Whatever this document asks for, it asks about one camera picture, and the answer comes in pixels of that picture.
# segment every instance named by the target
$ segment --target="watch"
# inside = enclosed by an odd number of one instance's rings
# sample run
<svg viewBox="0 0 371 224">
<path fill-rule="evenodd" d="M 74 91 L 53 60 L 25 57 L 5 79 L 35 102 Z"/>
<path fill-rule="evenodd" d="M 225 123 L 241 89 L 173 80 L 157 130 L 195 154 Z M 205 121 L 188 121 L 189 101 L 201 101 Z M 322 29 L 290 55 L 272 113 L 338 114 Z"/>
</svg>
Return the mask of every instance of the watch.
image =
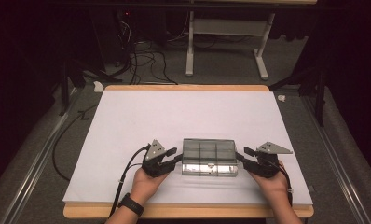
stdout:
<svg viewBox="0 0 371 224">
<path fill-rule="evenodd" d="M 119 202 L 118 207 L 120 206 L 126 206 L 132 212 L 136 213 L 138 217 L 141 216 L 144 211 L 144 208 L 141 205 L 130 198 L 129 193 L 127 193 L 124 198 L 122 198 L 121 202 Z"/>
</svg>

